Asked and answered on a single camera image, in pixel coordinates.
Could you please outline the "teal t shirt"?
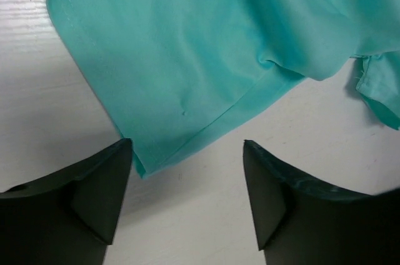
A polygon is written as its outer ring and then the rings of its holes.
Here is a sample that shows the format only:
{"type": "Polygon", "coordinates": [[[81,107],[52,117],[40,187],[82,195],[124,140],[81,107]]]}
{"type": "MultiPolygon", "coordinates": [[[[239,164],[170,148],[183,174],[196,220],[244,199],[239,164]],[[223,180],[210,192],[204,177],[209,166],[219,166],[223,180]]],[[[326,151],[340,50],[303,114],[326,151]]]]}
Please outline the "teal t shirt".
{"type": "Polygon", "coordinates": [[[399,0],[46,0],[64,45],[150,176],[303,79],[362,61],[357,92],[399,129],[399,0]]]}

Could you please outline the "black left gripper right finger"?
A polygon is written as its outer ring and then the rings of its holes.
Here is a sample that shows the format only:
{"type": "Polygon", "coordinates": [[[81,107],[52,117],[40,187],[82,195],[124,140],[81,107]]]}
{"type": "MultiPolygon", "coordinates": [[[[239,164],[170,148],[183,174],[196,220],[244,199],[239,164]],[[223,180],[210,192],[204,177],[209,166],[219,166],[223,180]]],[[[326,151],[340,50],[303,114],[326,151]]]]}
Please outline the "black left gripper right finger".
{"type": "Polygon", "coordinates": [[[375,195],[344,189],[250,140],[243,164],[267,264],[399,263],[398,189],[375,195]]]}

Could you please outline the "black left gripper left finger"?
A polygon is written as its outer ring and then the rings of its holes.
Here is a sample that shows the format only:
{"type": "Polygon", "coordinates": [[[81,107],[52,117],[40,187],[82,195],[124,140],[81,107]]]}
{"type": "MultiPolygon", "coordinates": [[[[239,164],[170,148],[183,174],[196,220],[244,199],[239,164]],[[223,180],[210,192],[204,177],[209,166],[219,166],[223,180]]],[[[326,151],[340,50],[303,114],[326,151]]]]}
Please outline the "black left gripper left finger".
{"type": "Polygon", "coordinates": [[[1,264],[102,264],[133,159],[130,139],[1,193],[1,264]]]}

